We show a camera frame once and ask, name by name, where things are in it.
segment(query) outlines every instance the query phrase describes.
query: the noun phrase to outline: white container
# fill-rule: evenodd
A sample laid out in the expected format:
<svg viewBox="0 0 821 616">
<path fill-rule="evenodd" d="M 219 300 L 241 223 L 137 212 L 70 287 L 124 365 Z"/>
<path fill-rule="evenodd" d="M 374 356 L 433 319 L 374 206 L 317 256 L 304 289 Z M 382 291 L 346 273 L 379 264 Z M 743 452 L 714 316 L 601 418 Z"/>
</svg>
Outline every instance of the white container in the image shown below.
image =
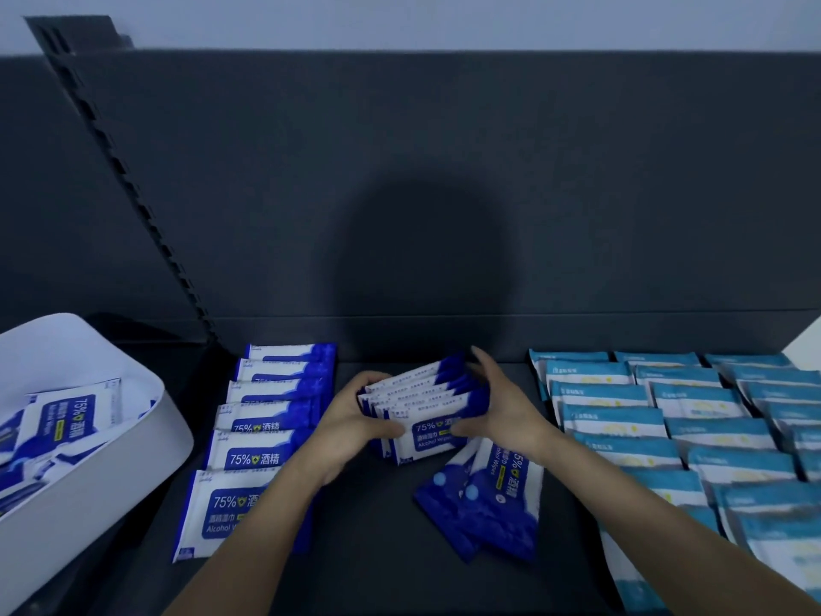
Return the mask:
<svg viewBox="0 0 821 616">
<path fill-rule="evenodd" d="M 0 363 L 0 422 L 22 408 L 26 393 L 115 378 L 122 380 L 124 414 L 144 413 L 0 517 L 6 616 L 168 478 L 194 440 L 157 374 L 76 315 L 47 315 L 0 334 Z"/>
</svg>

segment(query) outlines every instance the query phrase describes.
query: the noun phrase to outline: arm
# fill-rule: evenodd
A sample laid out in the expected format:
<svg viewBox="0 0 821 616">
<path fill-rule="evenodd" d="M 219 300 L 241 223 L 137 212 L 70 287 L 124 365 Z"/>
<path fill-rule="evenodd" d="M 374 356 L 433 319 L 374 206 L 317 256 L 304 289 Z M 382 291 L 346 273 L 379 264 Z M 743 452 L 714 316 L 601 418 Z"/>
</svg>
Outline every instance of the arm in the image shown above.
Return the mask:
<svg viewBox="0 0 821 616">
<path fill-rule="evenodd" d="M 296 532 L 319 487 L 339 475 L 372 438 L 395 438 L 404 428 L 360 413 L 356 393 L 386 373 L 361 372 L 334 397 L 313 435 L 164 612 L 263 616 L 269 612 Z"/>
<path fill-rule="evenodd" d="M 489 355 L 474 353 L 490 383 L 490 410 L 454 424 L 453 434 L 488 437 L 550 471 L 673 613 L 821 613 L 806 592 L 561 433 Z"/>
</svg>

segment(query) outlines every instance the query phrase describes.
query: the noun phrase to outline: hand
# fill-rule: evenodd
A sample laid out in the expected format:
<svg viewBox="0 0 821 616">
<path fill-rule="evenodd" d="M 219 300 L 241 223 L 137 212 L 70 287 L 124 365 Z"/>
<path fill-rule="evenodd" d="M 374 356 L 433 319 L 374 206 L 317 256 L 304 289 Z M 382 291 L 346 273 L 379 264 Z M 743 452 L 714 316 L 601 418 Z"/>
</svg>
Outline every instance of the hand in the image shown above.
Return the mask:
<svg viewBox="0 0 821 616">
<path fill-rule="evenodd" d="M 490 384 L 490 408 L 486 415 L 458 421 L 451 432 L 460 437 L 486 437 L 512 452 L 535 455 L 539 442 L 544 441 L 543 433 L 552 426 L 487 352 L 476 346 L 471 350 Z"/>
<path fill-rule="evenodd" d="M 367 417 L 360 411 L 356 393 L 366 384 L 390 378 L 381 372 L 359 372 L 328 406 L 313 435 L 296 453 L 302 456 L 314 471 L 319 472 L 322 484 L 331 482 L 372 438 L 396 438 L 405 432 L 395 421 Z"/>
</svg>

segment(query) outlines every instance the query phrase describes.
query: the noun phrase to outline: dark gray panel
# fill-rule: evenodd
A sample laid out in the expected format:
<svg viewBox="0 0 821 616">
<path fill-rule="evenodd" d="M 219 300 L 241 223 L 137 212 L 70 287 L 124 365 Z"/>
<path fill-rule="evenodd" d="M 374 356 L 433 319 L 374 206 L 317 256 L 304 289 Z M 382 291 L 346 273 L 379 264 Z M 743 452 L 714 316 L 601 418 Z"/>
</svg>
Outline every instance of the dark gray panel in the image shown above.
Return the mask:
<svg viewBox="0 0 821 616">
<path fill-rule="evenodd" d="M 217 319 L 223 345 L 241 354 L 248 343 L 337 341 L 342 361 L 434 361 L 476 344 L 499 361 L 523 361 L 528 348 L 773 352 L 785 348 L 819 315 L 806 311 L 716 313 L 453 315 L 354 318 Z"/>
<path fill-rule="evenodd" d="M 77 69 L 216 318 L 821 305 L 821 57 L 131 51 Z"/>
<path fill-rule="evenodd" d="M 401 364 L 340 364 L 337 390 L 363 369 L 399 373 Z M 502 368 L 540 408 L 524 364 Z M 533 565 L 481 553 L 466 565 L 416 507 L 414 490 L 446 462 L 441 454 L 395 466 L 358 455 L 316 504 L 313 546 L 286 566 L 272 613 L 603 613 L 606 605 L 582 547 L 576 500 L 545 474 Z M 204 560 L 170 564 L 194 459 L 172 482 L 134 563 L 106 613 L 164 610 Z"/>
<path fill-rule="evenodd" d="M 204 337 L 45 59 L 0 59 L 3 329 L 56 311 Z"/>
</svg>

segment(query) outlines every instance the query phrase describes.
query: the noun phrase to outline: white wall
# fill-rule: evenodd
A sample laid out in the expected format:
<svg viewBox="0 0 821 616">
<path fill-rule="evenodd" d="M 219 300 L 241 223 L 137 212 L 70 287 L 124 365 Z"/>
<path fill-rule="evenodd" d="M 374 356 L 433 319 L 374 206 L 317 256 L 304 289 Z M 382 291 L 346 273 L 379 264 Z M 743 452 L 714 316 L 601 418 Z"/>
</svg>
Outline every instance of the white wall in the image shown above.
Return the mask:
<svg viewBox="0 0 821 616">
<path fill-rule="evenodd" d="M 821 0 L 0 0 L 0 54 L 38 52 L 26 15 L 150 48 L 821 50 Z"/>
</svg>

